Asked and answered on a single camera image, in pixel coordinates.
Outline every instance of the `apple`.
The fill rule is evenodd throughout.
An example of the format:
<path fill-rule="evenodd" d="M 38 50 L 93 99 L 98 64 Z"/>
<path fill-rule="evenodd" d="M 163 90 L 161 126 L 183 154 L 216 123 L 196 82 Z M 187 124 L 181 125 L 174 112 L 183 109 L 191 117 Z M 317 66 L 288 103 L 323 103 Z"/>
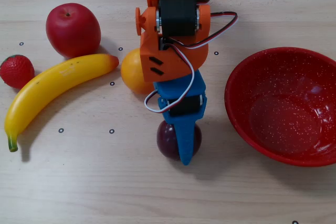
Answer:
<path fill-rule="evenodd" d="M 91 55 L 99 48 L 99 23 L 83 5 L 69 3 L 54 8 L 48 15 L 46 30 L 51 45 L 64 57 Z"/>

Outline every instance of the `banana stem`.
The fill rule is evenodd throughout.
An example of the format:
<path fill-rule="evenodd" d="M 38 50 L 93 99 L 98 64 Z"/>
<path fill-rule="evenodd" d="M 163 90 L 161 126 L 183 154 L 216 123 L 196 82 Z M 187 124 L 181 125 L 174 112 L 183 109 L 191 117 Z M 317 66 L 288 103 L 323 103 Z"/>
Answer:
<path fill-rule="evenodd" d="M 10 152 L 16 152 L 18 150 L 16 137 L 8 136 L 8 147 Z"/>

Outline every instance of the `ventilation hole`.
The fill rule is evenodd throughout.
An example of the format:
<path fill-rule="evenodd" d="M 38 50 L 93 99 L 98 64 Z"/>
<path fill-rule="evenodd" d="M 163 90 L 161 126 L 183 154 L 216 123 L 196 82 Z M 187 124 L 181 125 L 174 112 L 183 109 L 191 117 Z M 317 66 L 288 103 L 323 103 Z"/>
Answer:
<path fill-rule="evenodd" d="M 158 64 L 159 66 L 161 66 L 163 64 L 162 61 L 160 61 L 158 58 L 153 57 L 153 56 L 149 57 L 149 60 L 153 61 L 154 63 Z"/>
<path fill-rule="evenodd" d="M 159 76 L 164 74 L 164 72 L 162 72 L 161 70 L 159 70 L 157 68 L 151 68 L 151 71 L 154 72 L 154 73 L 157 73 Z"/>

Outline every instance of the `bowl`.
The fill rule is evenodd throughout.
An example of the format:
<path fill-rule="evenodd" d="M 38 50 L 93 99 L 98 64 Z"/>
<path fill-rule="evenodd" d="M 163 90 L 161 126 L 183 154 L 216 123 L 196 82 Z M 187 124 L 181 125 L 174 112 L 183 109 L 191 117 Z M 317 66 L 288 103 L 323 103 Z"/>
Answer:
<path fill-rule="evenodd" d="M 238 134 L 277 161 L 336 163 L 336 62 L 301 48 L 272 48 L 230 75 L 225 107 Z"/>

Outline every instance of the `banana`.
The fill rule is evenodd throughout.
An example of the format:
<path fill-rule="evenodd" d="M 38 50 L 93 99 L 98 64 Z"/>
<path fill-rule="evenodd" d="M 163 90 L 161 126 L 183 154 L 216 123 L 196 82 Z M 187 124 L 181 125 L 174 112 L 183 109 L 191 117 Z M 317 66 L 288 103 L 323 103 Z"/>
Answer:
<path fill-rule="evenodd" d="M 16 95 L 5 119 L 11 152 L 17 151 L 17 137 L 53 99 L 72 87 L 111 72 L 118 58 L 107 54 L 87 55 L 67 60 L 28 82 Z"/>

